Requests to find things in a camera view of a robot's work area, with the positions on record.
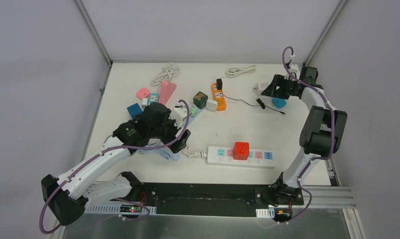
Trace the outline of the blue folding plug adapter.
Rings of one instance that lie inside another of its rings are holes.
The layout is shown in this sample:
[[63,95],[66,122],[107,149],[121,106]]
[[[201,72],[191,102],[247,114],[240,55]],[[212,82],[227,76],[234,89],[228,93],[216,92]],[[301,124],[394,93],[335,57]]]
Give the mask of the blue folding plug adapter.
[[278,108],[282,109],[287,105],[287,101],[285,99],[280,99],[280,98],[273,98],[272,99],[272,104]]

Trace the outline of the red cube socket adapter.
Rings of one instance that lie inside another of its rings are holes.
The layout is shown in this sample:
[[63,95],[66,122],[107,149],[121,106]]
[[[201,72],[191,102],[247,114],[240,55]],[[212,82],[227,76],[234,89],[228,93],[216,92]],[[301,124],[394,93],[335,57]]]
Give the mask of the red cube socket adapter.
[[250,155],[250,144],[248,142],[237,141],[233,147],[233,159],[246,161]]

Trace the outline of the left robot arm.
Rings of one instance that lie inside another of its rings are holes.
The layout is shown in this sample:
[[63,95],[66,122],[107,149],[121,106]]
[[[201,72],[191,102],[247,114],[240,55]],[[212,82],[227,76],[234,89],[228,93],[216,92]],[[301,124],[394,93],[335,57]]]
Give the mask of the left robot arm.
[[131,172],[122,172],[103,183],[95,181],[139,150],[167,147],[178,153],[184,149],[191,134],[187,129],[190,116],[189,104],[184,100],[178,100],[173,110],[161,103],[151,103],[134,119],[120,124],[90,158],[59,176],[46,175],[41,180],[44,205],[39,216],[40,230],[44,234],[53,232],[43,226],[47,209],[59,226],[67,226],[91,206],[123,197],[136,201],[141,194],[141,182]]

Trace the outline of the white tiger cube adapter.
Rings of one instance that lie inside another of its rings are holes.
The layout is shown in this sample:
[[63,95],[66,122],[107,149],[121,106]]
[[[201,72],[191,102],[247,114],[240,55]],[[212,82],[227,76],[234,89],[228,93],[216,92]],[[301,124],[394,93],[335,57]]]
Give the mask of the white tiger cube adapter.
[[269,84],[268,82],[257,82],[256,86],[253,87],[253,92],[256,96],[261,96],[262,92],[268,88]]

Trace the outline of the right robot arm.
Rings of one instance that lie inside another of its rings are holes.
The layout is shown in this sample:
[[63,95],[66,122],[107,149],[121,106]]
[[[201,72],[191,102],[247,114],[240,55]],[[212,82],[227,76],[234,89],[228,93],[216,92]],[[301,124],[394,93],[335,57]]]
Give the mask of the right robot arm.
[[302,68],[298,78],[293,72],[286,76],[276,74],[262,93],[284,100],[298,97],[309,110],[300,132],[300,150],[296,158],[269,189],[269,196],[278,204],[301,198],[304,179],[316,164],[329,160],[341,144],[348,115],[330,103],[317,77],[318,70],[313,67]]

